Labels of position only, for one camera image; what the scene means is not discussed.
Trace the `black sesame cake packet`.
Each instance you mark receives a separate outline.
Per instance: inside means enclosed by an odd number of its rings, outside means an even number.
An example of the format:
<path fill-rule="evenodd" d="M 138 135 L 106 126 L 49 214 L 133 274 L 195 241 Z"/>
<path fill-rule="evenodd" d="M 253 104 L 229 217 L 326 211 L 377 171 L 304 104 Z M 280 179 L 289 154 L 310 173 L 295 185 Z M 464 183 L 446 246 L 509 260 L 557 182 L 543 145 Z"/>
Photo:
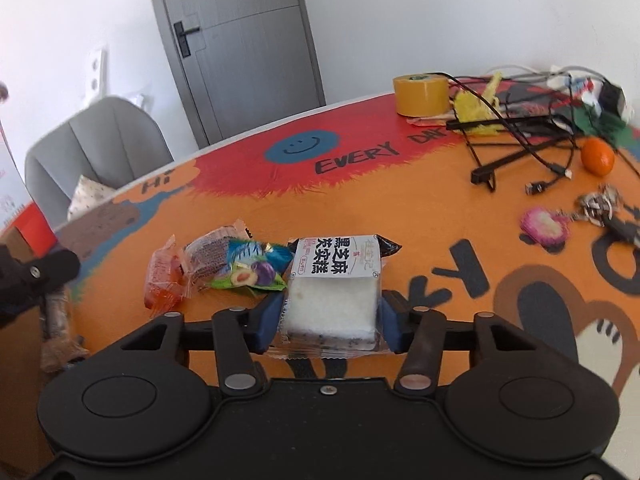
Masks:
<path fill-rule="evenodd" d="M 349 359 L 381 351 L 382 270 L 401 246 L 378 235 L 303 237 L 270 352 L 283 359 Z"/>

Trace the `brown small snack packet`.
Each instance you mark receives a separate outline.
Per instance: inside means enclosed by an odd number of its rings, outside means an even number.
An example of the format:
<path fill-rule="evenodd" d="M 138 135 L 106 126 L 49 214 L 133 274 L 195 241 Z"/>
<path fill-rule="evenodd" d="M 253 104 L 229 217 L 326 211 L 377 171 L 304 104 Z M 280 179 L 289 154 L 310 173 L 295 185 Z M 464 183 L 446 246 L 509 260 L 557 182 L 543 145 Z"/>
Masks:
<path fill-rule="evenodd" d="M 43 373 L 54 374 L 83 361 L 89 351 L 75 332 L 70 294 L 66 287 L 51 292 L 40 308 L 42 344 L 40 368 Z"/>

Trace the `blue green plum snack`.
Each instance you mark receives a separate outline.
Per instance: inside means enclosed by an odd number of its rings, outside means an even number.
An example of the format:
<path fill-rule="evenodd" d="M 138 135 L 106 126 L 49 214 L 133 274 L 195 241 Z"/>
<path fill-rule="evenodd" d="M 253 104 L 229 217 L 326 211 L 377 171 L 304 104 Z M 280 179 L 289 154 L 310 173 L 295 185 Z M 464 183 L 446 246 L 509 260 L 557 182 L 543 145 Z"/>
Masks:
<path fill-rule="evenodd" d="M 293 260 L 292 252 L 278 244 L 258 240 L 228 241 L 224 265 L 205 283 L 212 289 L 248 287 L 260 292 L 282 292 L 283 278 Z"/>

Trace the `orange white paper bag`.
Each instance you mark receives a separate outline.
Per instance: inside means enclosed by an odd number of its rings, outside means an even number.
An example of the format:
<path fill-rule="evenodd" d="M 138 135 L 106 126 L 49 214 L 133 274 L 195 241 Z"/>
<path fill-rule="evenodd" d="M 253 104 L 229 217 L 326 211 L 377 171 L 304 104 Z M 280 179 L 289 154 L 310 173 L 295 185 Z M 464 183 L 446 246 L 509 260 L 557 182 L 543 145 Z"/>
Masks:
<path fill-rule="evenodd" d="M 43 257 L 56 244 L 46 217 L 27 191 L 1 133 L 1 243 L 15 258 Z"/>

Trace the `orange red snack packet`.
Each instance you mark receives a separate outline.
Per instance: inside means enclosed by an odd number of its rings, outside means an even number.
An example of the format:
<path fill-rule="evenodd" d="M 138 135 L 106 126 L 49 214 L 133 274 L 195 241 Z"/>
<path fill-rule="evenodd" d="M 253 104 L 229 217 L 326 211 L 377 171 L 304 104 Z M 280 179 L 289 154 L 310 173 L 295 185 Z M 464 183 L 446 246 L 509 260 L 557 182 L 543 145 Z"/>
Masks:
<path fill-rule="evenodd" d="M 143 302 L 152 318 L 176 310 L 186 298 L 183 252 L 171 235 L 152 253 L 145 274 Z"/>

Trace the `dotted cushion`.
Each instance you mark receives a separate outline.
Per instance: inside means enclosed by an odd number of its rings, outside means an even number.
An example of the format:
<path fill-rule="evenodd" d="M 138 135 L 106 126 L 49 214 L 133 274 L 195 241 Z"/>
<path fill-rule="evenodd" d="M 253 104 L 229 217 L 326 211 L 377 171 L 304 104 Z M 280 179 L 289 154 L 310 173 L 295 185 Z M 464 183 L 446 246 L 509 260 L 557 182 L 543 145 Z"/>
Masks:
<path fill-rule="evenodd" d="M 115 194 L 116 190 L 103 183 L 80 176 L 67 209 L 67 220 L 72 221 Z"/>

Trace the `colourful table mat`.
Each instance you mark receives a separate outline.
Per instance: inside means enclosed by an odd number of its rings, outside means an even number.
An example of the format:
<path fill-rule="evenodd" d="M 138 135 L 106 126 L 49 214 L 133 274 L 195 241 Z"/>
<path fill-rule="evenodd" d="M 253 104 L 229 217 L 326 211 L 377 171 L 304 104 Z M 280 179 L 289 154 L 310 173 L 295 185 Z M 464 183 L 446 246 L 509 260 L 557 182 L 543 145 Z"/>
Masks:
<path fill-rule="evenodd" d="M 521 216 L 569 211 L 600 179 L 568 148 L 500 169 L 475 185 L 477 162 L 514 150 L 506 136 L 470 150 L 460 134 L 420 129 L 391 96 L 276 122 L 131 185 L 60 231 L 81 258 L 73 316 L 98 351 L 149 319 L 146 267 L 180 244 L 243 220 L 258 240 L 378 233 L 400 245 L 383 284 L 419 308 L 467 320 L 493 310 L 607 380 L 626 413 L 639 405 L 639 253 L 575 222 L 562 249 L 530 242 Z"/>

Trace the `grey chair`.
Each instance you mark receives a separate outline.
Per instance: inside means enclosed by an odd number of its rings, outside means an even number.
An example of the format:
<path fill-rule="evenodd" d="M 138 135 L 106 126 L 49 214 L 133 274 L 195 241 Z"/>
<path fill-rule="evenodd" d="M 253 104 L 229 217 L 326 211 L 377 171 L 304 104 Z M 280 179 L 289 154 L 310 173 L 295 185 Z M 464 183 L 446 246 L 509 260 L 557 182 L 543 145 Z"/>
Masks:
<path fill-rule="evenodd" d="M 67 221 L 80 178 L 118 190 L 174 158 L 140 107 L 108 96 L 59 125 L 27 152 L 25 183 L 52 228 Z"/>

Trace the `black stand bar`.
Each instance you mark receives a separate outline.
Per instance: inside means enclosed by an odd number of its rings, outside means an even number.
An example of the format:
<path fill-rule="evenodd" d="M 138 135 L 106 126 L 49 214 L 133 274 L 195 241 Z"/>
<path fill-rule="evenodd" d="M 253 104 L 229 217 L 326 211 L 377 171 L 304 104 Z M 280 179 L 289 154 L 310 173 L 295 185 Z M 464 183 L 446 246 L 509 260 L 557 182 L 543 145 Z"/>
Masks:
<path fill-rule="evenodd" d="M 568 147 L 570 150 L 570 157 L 567 159 L 564 166 L 556 164 L 555 162 L 547 162 L 538 155 L 539 152 L 542 152 L 547 148 L 560 148 L 564 142 L 568 142 L 570 144 Z M 526 185 L 527 194 L 540 194 L 559 180 L 570 180 L 573 177 L 570 165 L 572 164 L 576 150 L 577 146 L 571 136 L 556 136 L 555 138 L 549 138 L 548 140 L 544 140 L 544 142 L 537 144 L 524 145 L 519 151 L 498 158 L 493 162 L 488 162 L 487 164 L 481 164 L 480 160 L 477 159 L 477 167 L 471 171 L 470 180 L 474 185 L 484 184 L 488 187 L 490 192 L 495 192 L 496 171 L 498 169 L 513 164 L 514 162 L 518 162 L 525 157 L 533 157 L 553 174 L 553 178 L 550 181 L 530 182 Z"/>

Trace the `brown cardboard box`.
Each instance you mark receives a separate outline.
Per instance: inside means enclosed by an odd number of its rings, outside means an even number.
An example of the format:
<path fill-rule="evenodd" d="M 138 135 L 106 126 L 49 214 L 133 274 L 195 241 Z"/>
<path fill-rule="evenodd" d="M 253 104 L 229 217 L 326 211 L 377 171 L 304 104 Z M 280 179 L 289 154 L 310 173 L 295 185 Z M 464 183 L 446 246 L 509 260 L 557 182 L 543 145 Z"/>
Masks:
<path fill-rule="evenodd" d="M 39 314 L 29 310 L 1 330 L 1 477 L 30 477 L 52 460 L 37 418 L 42 387 Z"/>

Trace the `key bunch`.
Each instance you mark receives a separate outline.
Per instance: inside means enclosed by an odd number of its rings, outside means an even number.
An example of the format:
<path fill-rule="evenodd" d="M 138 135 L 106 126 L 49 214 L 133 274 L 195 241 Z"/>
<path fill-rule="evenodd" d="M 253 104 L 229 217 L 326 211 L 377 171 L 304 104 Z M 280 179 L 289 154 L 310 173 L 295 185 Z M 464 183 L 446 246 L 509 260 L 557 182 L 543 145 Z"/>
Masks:
<path fill-rule="evenodd" d="M 610 184 L 600 185 L 596 192 L 581 195 L 576 206 L 582 216 L 594 226 L 606 229 L 616 240 L 639 247 L 639 225 L 618 216 L 624 201 L 618 189 Z"/>

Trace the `yellow toy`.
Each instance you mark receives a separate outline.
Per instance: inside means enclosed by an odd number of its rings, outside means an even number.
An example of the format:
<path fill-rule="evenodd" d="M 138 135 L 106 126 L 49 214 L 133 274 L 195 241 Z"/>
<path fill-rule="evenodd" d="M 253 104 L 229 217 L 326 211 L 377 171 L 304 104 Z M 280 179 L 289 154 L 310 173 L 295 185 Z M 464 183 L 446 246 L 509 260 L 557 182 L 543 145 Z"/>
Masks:
<path fill-rule="evenodd" d="M 480 96 L 476 96 L 470 90 L 461 89 L 454 97 L 452 106 L 454 114 L 459 122 L 480 122 L 481 120 L 493 120 L 498 116 L 482 101 L 485 99 L 495 110 L 500 105 L 497 98 L 497 90 L 502 81 L 502 73 L 494 73 Z M 462 130 L 469 136 L 496 136 L 500 126 L 492 124 L 488 126 L 463 127 Z"/>

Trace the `yellow tape roll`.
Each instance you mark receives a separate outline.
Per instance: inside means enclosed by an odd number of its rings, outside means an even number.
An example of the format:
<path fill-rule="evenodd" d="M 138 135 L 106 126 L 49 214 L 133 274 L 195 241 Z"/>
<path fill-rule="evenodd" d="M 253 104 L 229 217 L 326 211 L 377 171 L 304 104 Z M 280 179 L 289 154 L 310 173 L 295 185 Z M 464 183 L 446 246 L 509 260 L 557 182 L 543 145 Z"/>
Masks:
<path fill-rule="evenodd" d="M 415 74 L 393 79 L 396 113 L 407 118 L 435 117 L 451 110 L 445 76 Z"/>

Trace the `orange mandarin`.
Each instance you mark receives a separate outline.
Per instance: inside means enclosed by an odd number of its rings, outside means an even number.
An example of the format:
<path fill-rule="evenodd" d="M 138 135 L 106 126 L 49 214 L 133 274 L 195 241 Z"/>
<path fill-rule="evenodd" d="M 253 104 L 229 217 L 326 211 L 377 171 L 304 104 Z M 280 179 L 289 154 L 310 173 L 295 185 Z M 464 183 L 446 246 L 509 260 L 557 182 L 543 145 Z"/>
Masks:
<path fill-rule="evenodd" d="M 614 168 L 615 153 L 602 139 L 590 136 L 580 150 L 582 166 L 590 174 L 606 177 Z"/>

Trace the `grey door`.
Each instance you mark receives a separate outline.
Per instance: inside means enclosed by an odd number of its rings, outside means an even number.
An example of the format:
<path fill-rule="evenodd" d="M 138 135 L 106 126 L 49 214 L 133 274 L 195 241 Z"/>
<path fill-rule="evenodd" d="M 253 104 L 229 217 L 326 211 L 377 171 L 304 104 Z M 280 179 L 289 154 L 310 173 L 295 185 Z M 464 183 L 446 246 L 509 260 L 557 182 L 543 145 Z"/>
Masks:
<path fill-rule="evenodd" d="M 324 105 L 304 0 L 152 0 L 201 148 Z"/>

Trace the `black power adapter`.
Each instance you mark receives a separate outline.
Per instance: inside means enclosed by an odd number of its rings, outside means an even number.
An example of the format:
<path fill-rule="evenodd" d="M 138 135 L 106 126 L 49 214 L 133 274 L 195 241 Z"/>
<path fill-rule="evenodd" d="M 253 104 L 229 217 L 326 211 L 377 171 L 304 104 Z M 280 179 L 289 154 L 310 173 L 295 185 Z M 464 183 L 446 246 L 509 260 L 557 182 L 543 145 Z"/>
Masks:
<path fill-rule="evenodd" d="M 601 86 L 598 102 L 602 112 L 616 116 L 617 118 L 623 117 L 626 98 L 622 88 L 617 84 L 612 84 L 611 81 L 605 81 Z"/>

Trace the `pink plush keychain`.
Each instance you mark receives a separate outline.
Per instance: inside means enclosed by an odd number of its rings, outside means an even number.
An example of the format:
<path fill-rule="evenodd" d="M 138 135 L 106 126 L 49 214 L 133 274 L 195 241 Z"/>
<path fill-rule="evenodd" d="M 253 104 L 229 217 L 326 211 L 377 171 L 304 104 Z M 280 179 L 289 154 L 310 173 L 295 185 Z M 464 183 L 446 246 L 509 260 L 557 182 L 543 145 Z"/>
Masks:
<path fill-rule="evenodd" d="M 570 220 L 546 208 L 529 209 L 521 216 L 520 227 L 535 243 L 547 247 L 564 243 L 570 236 Z"/>

